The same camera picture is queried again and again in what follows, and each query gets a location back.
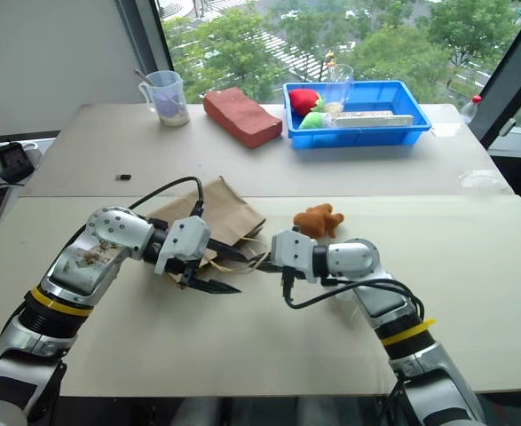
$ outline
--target table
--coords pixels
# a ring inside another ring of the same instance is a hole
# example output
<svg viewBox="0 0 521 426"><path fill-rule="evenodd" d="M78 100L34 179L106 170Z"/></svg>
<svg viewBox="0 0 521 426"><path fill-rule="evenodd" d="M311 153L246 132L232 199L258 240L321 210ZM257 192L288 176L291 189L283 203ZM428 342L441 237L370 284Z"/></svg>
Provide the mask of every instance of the table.
<svg viewBox="0 0 521 426"><path fill-rule="evenodd" d="M284 116L282 105L264 108ZM141 196L186 175L203 181L222 175L243 196L460 194L467 192L460 176L469 170L491 170L510 191L454 106L422 108L433 131L414 146L294 150L284 125L284 136L249 150L202 105L190 105L191 121L174 129L163 127L146 104L86 105L22 195ZM132 180L116 181L122 173Z"/></svg>
<svg viewBox="0 0 521 426"><path fill-rule="evenodd" d="M104 205L133 198L28 197L0 227L0 329L70 234ZM154 210L169 198L143 206ZM248 198L265 241L293 214L329 201L424 301L431 330L475 391L521 389L521 200L515 195ZM387 393L394 383L360 314L337 300L302 311L278 276L226 278L239 295L178 290L126 261L66 357L63 395L194 396ZM297 301L321 288L296 285Z"/></svg>

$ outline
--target yellow ring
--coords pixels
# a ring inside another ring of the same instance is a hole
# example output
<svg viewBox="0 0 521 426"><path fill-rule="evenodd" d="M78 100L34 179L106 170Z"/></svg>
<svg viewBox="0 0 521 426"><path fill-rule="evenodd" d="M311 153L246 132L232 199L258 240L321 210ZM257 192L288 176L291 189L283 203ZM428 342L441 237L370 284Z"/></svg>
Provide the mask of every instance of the yellow ring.
<svg viewBox="0 0 521 426"><path fill-rule="evenodd" d="M414 337L415 335L419 335L420 333L426 331L428 328L430 328L432 324L435 323L435 319L427 319L422 324L418 324L417 326L413 326L408 330L401 331L396 335L391 335L390 337L381 340L381 343L383 344L383 346L388 346L390 344L402 342L403 340L409 339L410 337Z"/></svg>
<svg viewBox="0 0 521 426"><path fill-rule="evenodd" d="M53 309L55 311L66 313L68 315L75 315L77 317L88 317L92 312L92 308L73 308L71 306L66 306L65 304L55 302L54 300L51 300L49 297L41 293L37 287L34 287L33 290L31 290L31 296L33 296L33 298L40 304L47 306L48 308Z"/></svg>

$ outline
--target plastic pitcher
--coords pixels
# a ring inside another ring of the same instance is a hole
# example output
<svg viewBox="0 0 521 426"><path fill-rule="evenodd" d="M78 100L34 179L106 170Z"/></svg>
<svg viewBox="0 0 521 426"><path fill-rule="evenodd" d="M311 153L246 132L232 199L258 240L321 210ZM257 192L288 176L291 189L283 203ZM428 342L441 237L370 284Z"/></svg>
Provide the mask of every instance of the plastic pitcher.
<svg viewBox="0 0 521 426"><path fill-rule="evenodd" d="M156 71L146 76L154 85L138 85L146 102L153 103L155 112L166 126L182 126L189 121L183 79L175 71Z"/></svg>
<svg viewBox="0 0 521 426"><path fill-rule="evenodd" d="M345 101L351 82L353 81L352 67L345 64L336 64L328 68L328 77L325 83L325 112L341 113L344 110Z"/></svg>

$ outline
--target brown plush toy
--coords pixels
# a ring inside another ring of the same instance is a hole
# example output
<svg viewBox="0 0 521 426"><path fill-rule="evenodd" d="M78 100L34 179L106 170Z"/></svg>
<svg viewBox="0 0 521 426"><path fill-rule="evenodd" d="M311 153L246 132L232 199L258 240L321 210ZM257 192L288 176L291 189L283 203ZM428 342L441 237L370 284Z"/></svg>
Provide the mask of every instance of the brown plush toy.
<svg viewBox="0 0 521 426"><path fill-rule="evenodd" d="M332 211L333 206L327 203L310 207L305 213L294 216L294 225L299 226L300 233L314 239L323 238L325 233L335 238L335 228L344 221L345 217L341 213L332 215Z"/></svg>

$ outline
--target blue basket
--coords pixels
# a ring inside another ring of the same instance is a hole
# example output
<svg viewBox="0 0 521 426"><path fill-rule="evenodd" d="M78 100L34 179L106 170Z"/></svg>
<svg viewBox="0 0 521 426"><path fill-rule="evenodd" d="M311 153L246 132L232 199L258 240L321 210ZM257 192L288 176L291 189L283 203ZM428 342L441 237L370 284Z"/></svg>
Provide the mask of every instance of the blue basket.
<svg viewBox="0 0 521 426"><path fill-rule="evenodd" d="M418 106L406 85L399 81L388 81L351 83L344 110L391 110L393 114L410 114L414 117L412 125L300 130L299 125L304 118L292 111L289 103L289 92L293 89L312 89L322 96L327 84L329 83L284 84L288 136L292 139L292 146L296 149L328 148L332 146L413 145L423 132L431 128L430 120Z"/></svg>

